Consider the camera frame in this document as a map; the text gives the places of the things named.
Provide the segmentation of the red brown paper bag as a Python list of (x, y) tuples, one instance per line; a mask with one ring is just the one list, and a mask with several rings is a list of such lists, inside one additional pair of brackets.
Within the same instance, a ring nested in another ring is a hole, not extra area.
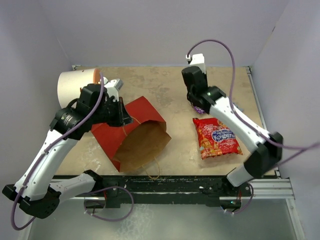
[(154, 161), (171, 140), (167, 123), (141, 96), (125, 105), (133, 122), (122, 127), (93, 125), (91, 132), (119, 173), (131, 173)]

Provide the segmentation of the purple brown M&M's packet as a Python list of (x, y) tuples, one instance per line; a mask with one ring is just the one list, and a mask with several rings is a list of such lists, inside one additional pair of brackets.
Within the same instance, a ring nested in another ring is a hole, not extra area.
[(206, 112), (205, 112), (202, 108), (200, 108), (200, 107), (194, 106), (193, 108), (194, 108), (194, 110), (195, 110), (198, 114), (200, 114), (200, 115), (206, 113)]

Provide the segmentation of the red candy snack bag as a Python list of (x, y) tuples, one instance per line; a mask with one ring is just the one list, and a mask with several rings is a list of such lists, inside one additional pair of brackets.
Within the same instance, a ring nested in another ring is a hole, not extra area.
[(223, 155), (242, 155), (236, 135), (217, 118), (193, 118), (202, 160)]

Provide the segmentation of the white silver snack packet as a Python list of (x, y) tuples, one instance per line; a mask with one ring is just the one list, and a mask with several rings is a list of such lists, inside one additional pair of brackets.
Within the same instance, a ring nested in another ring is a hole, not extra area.
[(233, 105), (234, 105), (234, 107), (236, 107), (242, 113), (244, 112), (244, 109), (242, 107), (240, 107), (238, 104), (236, 104), (235, 102), (233, 102)]

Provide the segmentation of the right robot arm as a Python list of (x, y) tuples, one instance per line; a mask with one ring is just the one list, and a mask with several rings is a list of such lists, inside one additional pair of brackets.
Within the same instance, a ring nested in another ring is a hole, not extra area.
[(219, 87), (208, 86), (206, 75), (199, 67), (186, 67), (181, 74), (187, 88), (187, 100), (225, 124), (250, 152), (247, 160), (229, 172), (222, 183), (223, 192), (233, 196), (240, 190), (240, 185), (261, 178), (282, 159), (282, 147), (274, 146), (268, 140), (282, 144), (283, 137), (256, 125), (230, 103)]

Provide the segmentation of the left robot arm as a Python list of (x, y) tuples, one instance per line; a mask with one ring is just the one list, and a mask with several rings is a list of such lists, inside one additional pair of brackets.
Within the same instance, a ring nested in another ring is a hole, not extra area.
[(2, 193), (24, 213), (39, 219), (50, 216), (62, 202), (89, 193), (103, 191), (103, 178), (92, 170), (52, 183), (57, 169), (70, 150), (95, 124), (123, 127), (132, 123), (125, 109), (116, 80), (104, 86), (90, 83), (78, 98), (55, 114), (44, 144), (25, 174), (15, 184), (7, 184)]

